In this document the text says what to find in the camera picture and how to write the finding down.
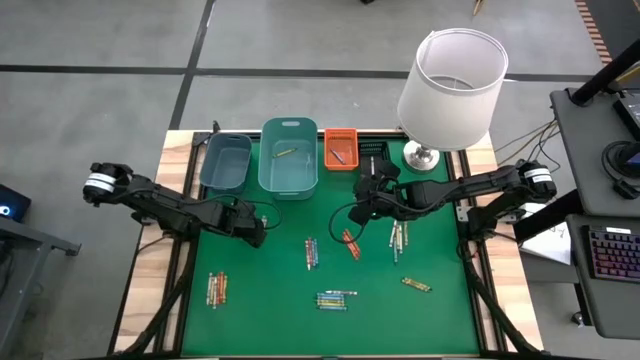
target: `green mat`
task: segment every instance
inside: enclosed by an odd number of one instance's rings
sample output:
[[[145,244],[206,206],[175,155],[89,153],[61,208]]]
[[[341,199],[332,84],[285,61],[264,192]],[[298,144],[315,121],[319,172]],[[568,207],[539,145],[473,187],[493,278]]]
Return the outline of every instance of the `green mat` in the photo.
[[[441,161],[429,175],[410,173],[401,162],[404,141],[389,141],[400,181],[447,180]],[[203,233],[182,354],[184,356],[259,355],[431,355],[477,354],[478,344],[464,270],[456,256],[451,205],[409,224],[409,246],[393,263],[389,235],[393,220],[371,221],[358,244],[360,261],[332,240],[327,224],[340,205],[353,201],[357,172],[329,172],[318,144],[319,181],[313,197],[278,201],[283,222],[254,249],[242,240]],[[268,200],[258,185],[259,144],[253,144],[246,200]],[[258,217],[275,212],[258,206]],[[334,231],[357,226],[338,216]],[[318,239],[319,267],[307,271],[304,240]],[[228,274],[227,303],[206,305],[209,273]],[[433,288],[424,293],[403,285],[407,276]],[[348,311],[316,309],[315,294],[355,290]]]

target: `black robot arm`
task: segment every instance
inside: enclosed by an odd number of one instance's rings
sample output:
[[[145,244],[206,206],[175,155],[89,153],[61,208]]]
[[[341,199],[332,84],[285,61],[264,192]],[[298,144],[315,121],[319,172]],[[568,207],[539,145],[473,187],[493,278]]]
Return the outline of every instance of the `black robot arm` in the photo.
[[[134,210],[131,217],[142,222],[152,218],[173,236],[198,236],[200,230],[244,239],[251,246],[262,245],[264,224],[255,216],[255,206],[242,201],[226,204],[217,200],[198,201],[133,173],[127,165],[93,163],[82,189],[85,201],[99,206],[123,204]]]
[[[444,204],[470,197],[502,192],[486,207],[469,210],[467,238],[486,237],[497,220],[526,202],[546,203],[556,195],[556,186],[546,166],[536,161],[520,161],[495,171],[454,181],[433,180],[398,183],[399,169],[385,164],[385,171],[363,176],[355,185],[357,205],[349,219],[364,226],[369,220],[392,217],[415,220],[440,209]]]

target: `teal plastic basket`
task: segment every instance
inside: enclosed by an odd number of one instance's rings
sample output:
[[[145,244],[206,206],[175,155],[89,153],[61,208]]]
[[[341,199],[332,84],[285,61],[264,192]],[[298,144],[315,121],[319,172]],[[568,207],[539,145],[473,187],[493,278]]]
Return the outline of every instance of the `teal plastic basket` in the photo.
[[[318,127],[309,118],[267,121],[260,139],[260,186],[278,200],[310,198],[318,183],[317,136]]]

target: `bundle of crayons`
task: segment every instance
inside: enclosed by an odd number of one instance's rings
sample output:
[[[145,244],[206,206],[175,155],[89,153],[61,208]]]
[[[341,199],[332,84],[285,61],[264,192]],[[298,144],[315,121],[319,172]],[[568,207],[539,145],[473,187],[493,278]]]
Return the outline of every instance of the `bundle of crayons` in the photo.
[[[409,225],[406,221],[393,221],[389,247],[393,248],[393,263],[398,263],[398,254],[402,255],[403,248],[409,245]]]
[[[347,242],[347,248],[349,248],[349,251],[351,251],[351,255],[353,255],[353,258],[356,261],[360,260],[360,247],[358,246],[358,243],[353,241],[353,236],[351,236],[351,232],[349,232],[349,230],[345,229],[342,232],[342,240]]]
[[[358,295],[356,291],[329,290],[316,294],[316,304],[320,310],[347,311],[345,295]]]
[[[318,267],[318,240],[308,238],[304,241],[304,247],[307,251],[307,270]]]
[[[219,272],[218,275],[209,273],[209,287],[207,289],[207,306],[214,309],[227,302],[227,274]]]

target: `table lamp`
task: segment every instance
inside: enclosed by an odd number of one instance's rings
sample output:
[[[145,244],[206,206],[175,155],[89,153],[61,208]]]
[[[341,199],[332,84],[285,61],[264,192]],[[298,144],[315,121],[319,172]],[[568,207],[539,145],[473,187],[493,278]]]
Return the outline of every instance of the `table lamp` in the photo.
[[[429,172],[438,150],[462,150],[482,139],[508,64],[504,47],[480,31],[448,29],[422,41],[398,102],[411,140],[403,153],[410,171]]]

